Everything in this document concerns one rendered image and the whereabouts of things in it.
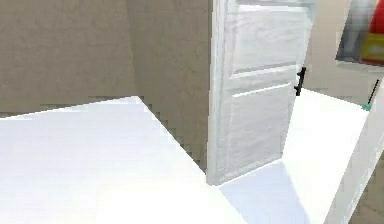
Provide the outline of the framed picture with red shape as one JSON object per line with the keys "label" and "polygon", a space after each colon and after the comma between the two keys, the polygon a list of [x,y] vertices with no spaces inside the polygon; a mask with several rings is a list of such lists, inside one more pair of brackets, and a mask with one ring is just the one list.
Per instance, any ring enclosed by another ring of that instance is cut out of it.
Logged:
{"label": "framed picture with red shape", "polygon": [[384,67],[384,0],[351,0],[335,59]]}

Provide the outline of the white panelled room door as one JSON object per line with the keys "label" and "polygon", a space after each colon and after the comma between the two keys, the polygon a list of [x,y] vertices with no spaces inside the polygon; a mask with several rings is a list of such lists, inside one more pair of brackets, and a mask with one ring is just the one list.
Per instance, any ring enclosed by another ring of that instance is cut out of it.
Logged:
{"label": "white panelled room door", "polygon": [[213,0],[207,183],[283,155],[319,0]]}

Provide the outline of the white door frame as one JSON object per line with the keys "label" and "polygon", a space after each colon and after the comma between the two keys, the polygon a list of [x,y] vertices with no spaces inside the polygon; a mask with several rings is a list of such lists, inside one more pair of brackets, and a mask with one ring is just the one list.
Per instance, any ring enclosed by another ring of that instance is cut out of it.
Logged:
{"label": "white door frame", "polygon": [[384,151],[384,78],[323,224],[348,224]]}

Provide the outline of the black stick with green tip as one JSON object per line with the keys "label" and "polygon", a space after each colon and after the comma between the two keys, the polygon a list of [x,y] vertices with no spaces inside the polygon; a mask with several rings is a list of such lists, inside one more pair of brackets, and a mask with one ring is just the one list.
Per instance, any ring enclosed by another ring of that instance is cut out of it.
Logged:
{"label": "black stick with green tip", "polygon": [[377,86],[379,85],[379,83],[380,83],[380,80],[376,79],[376,82],[375,82],[375,84],[374,84],[374,86],[372,88],[372,91],[371,91],[370,95],[369,95],[368,102],[362,106],[363,110],[370,111],[370,109],[372,107],[373,96],[374,96],[374,94],[376,92],[376,89],[377,89]]}

